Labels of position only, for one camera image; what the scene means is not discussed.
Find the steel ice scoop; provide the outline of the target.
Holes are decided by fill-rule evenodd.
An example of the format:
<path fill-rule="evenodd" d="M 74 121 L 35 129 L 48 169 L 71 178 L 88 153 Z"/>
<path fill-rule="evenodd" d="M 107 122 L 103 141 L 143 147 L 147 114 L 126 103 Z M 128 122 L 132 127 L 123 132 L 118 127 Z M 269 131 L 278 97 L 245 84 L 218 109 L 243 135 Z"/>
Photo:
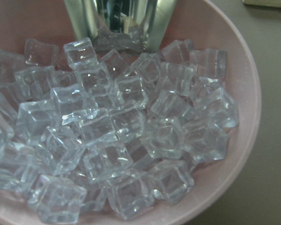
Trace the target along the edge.
<path fill-rule="evenodd" d="M 97 52 L 156 52 L 175 0 L 66 0 L 77 40 L 89 37 Z"/>

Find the clear ice cubes pile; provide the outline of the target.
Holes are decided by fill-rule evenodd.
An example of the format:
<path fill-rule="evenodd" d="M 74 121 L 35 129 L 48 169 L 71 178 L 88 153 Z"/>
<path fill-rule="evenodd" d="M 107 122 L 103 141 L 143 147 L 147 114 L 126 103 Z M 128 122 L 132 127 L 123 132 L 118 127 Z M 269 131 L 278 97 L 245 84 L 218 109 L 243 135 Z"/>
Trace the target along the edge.
<path fill-rule="evenodd" d="M 176 204 L 197 165 L 226 156 L 225 50 L 97 52 L 89 38 L 0 50 L 0 190 L 40 220 L 74 224 L 106 204 L 124 220 Z"/>

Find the pink bowl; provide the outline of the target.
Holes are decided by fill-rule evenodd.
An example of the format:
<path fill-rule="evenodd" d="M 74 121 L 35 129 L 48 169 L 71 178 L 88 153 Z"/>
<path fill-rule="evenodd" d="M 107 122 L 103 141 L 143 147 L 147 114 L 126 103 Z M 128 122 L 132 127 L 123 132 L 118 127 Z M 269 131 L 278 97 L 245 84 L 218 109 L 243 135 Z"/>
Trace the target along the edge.
<path fill-rule="evenodd" d="M 26 38 L 63 46 L 74 41 L 73 29 L 61 0 L 0 0 L 0 50 L 23 53 Z M 124 220 L 110 206 L 79 217 L 80 225 L 181 225 L 213 205 L 231 186 L 254 146 L 261 115 L 259 75 L 251 51 L 231 20 L 209 0 L 179 0 L 161 47 L 191 39 L 198 50 L 227 53 L 224 88 L 236 102 L 229 116 L 226 156 L 199 164 L 192 172 L 194 188 L 170 204 L 155 202 L 148 210 Z"/>

